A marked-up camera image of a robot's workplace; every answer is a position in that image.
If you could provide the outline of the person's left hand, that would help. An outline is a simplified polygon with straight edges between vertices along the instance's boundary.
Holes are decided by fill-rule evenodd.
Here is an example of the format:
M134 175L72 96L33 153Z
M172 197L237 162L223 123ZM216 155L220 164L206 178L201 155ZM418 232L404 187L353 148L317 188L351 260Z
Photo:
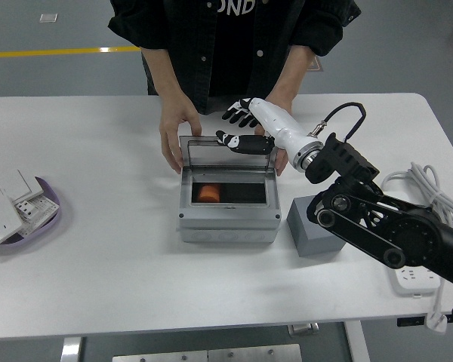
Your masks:
M283 109L285 112L291 115L292 100L283 99L280 96L270 95L267 97L266 100L264 100L264 102L272 103L273 105ZM259 124L255 127L254 134L259 136L264 136L266 134L266 131L263 129L262 124ZM285 149L286 147L285 143L281 143L280 145L278 145L277 139L275 139L275 143L278 148L278 151L276 154L274 168L276 170L276 175L280 176L289 162L288 151Z

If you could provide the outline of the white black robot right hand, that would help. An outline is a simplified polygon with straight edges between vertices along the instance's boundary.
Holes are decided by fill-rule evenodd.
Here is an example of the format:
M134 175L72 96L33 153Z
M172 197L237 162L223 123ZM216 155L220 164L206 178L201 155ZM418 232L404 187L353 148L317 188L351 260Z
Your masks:
M323 144L304 129L279 106L260 98L245 98L235 102L222 116L231 124L244 127L249 123L260 124L269 134L265 136L233 136L222 130L216 132L218 142L236 153L268 155L274 147L284 149L292 163L300 162Z

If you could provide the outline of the person's right hand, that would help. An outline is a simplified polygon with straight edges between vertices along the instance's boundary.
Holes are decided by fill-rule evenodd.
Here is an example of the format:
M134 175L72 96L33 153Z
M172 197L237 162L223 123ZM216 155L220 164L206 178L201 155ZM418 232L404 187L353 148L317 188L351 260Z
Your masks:
M193 136L202 135L199 114L188 97L162 98L162 114L159 123L162 155L176 173L183 167L183 156L178 136L179 126L187 123Z

